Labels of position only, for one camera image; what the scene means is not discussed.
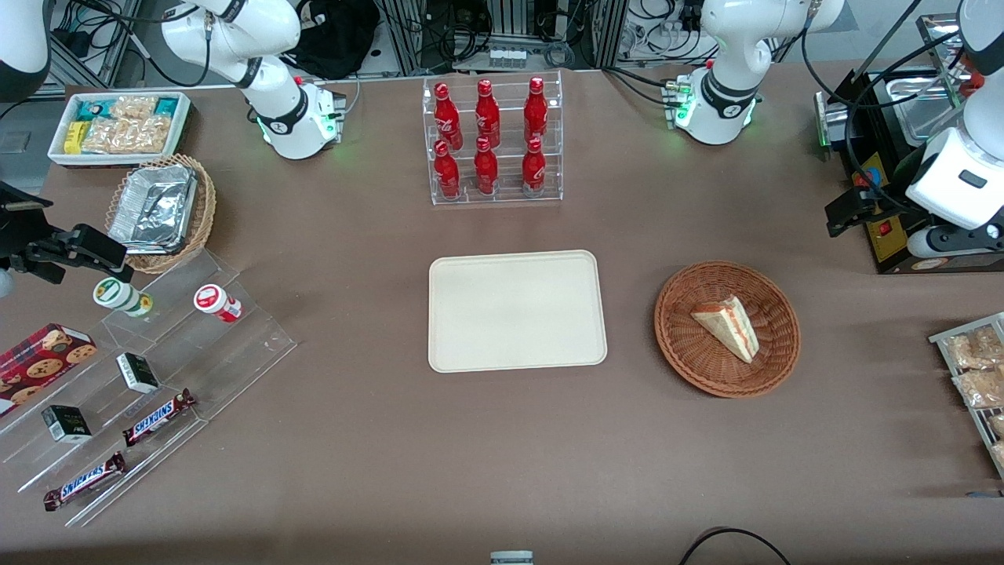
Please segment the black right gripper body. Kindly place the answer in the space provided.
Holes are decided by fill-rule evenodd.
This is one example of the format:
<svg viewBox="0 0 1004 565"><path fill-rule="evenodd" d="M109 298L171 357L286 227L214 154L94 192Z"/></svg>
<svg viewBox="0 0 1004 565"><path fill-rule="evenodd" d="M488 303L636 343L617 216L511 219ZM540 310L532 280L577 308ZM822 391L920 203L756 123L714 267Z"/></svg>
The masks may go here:
<svg viewBox="0 0 1004 565"><path fill-rule="evenodd" d="M44 209L53 206L47 199L23 192L1 182L1 258L25 251L29 244L53 235L53 226Z"/></svg>

